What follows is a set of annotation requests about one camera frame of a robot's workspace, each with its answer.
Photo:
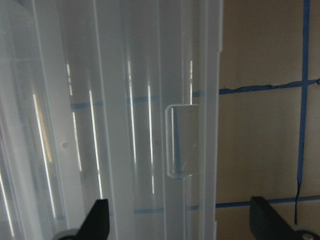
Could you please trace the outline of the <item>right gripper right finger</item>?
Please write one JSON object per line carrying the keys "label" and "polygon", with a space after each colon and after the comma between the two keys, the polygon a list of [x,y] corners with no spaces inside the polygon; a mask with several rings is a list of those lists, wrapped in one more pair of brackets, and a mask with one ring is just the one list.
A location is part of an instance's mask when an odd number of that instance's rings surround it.
{"label": "right gripper right finger", "polygon": [[296,232],[261,196],[250,199],[249,227],[256,240],[297,240]]}

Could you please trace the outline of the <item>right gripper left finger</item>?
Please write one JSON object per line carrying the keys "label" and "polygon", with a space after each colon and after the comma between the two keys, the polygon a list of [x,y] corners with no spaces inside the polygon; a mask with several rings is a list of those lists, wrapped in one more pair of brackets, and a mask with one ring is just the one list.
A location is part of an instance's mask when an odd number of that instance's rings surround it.
{"label": "right gripper left finger", "polygon": [[98,199],[77,232],[78,240],[107,240],[110,233],[109,201]]}

